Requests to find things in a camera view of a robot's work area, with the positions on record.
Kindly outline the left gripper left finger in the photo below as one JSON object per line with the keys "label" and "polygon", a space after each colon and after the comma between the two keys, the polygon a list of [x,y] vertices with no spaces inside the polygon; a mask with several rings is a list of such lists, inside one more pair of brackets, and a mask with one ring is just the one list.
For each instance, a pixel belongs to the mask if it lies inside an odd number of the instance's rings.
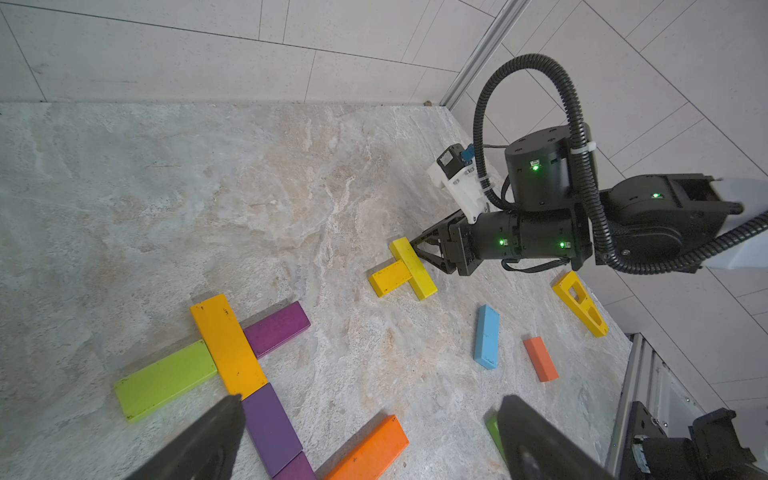
{"label": "left gripper left finger", "polygon": [[223,398],[128,479],[230,479],[245,429],[241,401]]}

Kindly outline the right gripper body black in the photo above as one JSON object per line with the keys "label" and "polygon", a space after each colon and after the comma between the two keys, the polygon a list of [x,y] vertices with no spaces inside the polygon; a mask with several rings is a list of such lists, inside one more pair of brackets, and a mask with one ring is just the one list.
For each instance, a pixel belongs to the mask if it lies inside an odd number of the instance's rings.
{"label": "right gripper body black", "polygon": [[473,224],[450,224],[446,233],[446,261],[461,276],[490,260],[525,274],[567,265],[577,270],[593,253],[586,217],[569,209],[485,213]]}

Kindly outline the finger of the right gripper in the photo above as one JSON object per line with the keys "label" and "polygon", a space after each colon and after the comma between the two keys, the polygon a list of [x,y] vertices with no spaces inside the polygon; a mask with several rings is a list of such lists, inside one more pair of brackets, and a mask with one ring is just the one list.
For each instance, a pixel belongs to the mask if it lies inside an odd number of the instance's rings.
{"label": "finger of the right gripper", "polygon": [[452,214],[438,221],[434,225],[425,229],[420,235],[410,241],[411,246],[414,249],[419,248],[421,245],[429,245],[439,247],[442,243],[441,233],[448,230],[448,226],[459,220],[463,220],[465,214],[462,210],[456,210]]}
{"label": "finger of the right gripper", "polygon": [[[444,273],[454,273],[458,268],[455,248],[451,242],[439,244],[411,243],[411,246],[421,260]],[[428,251],[427,247],[437,247],[438,252]]]}

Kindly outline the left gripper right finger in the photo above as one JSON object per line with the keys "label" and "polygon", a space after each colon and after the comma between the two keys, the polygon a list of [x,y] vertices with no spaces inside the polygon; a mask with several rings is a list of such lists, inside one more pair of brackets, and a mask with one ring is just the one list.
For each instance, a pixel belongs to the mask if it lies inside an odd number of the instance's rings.
{"label": "left gripper right finger", "polygon": [[503,398],[497,422],[512,479],[613,479],[520,396]]}

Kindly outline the yellow block small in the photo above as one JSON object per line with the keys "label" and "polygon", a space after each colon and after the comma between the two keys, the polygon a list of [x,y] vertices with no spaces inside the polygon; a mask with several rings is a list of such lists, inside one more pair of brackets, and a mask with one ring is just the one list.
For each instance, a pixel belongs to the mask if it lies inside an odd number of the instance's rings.
{"label": "yellow block small", "polygon": [[404,261],[397,260],[373,273],[369,277],[369,283],[376,295],[381,298],[408,283],[411,279],[412,274]]}

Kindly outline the purple block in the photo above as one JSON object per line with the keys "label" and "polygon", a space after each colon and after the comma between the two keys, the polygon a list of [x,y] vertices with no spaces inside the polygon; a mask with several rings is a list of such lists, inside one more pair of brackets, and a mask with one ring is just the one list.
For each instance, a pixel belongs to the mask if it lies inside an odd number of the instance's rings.
{"label": "purple block", "polygon": [[316,480],[307,456],[300,452],[275,477],[274,480]]}
{"label": "purple block", "polygon": [[242,401],[246,429],[271,478],[303,447],[273,386],[267,383]]}
{"label": "purple block", "polygon": [[245,337],[257,359],[308,330],[311,322],[303,307],[295,301],[244,329]]}

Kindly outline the red orange block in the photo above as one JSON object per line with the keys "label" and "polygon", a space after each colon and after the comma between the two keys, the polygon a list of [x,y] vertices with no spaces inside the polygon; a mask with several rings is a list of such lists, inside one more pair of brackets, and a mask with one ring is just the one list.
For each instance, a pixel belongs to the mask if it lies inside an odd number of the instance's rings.
{"label": "red orange block", "polygon": [[559,378],[553,360],[541,337],[525,340],[524,346],[540,382],[545,383]]}

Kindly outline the lime green block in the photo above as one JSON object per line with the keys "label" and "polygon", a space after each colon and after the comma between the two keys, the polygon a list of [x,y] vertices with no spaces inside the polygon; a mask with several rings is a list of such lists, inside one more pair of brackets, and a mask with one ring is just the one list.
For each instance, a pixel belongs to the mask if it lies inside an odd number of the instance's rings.
{"label": "lime green block", "polygon": [[114,390],[125,419],[138,422],[217,374],[214,360],[199,340],[119,380]]}

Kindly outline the amber yellow long block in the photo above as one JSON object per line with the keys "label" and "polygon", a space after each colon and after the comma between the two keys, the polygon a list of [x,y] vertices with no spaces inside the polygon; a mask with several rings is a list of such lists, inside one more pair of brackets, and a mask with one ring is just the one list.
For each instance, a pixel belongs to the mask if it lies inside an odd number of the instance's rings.
{"label": "amber yellow long block", "polygon": [[268,383],[223,294],[191,306],[190,312],[230,395],[245,399]]}

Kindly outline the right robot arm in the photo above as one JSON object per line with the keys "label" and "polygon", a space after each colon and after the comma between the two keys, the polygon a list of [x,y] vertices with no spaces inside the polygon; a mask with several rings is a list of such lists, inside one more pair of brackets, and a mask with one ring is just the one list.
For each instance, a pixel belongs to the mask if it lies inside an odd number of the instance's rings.
{"label": "right robot arm", "polygon": [[[460,208],[410,243],[416,255],[447,273],[471,275],[484,261],[506,271],[519,262],[538,273],[593,258],[606,264],[591,234],[586,206],[576,187],[565,126],[543,129],[505,146],[508,175],[504,201],[493,212],[480,185],[472,146],[449,146],[428,172]],[[758,194],[744,179],[702,174],[639,175],[598,194],[619,260],[637,275],[693,273],[705,264],[722,267],[718,255],[754,246],[767,230],[767,214],[749,215],[734,191]]]}

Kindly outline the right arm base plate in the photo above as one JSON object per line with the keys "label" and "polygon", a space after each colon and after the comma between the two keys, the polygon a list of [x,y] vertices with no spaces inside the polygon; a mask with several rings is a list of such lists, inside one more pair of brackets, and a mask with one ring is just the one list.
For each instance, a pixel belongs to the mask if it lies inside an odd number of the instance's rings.
{"label": "right arm base plate", "polygon": [[629,410],[618,457],[618,479],[765,479],[752,451],[741,445],[733,420],[720,408],[695,419],[689,436],[669,437],[639,401]]}

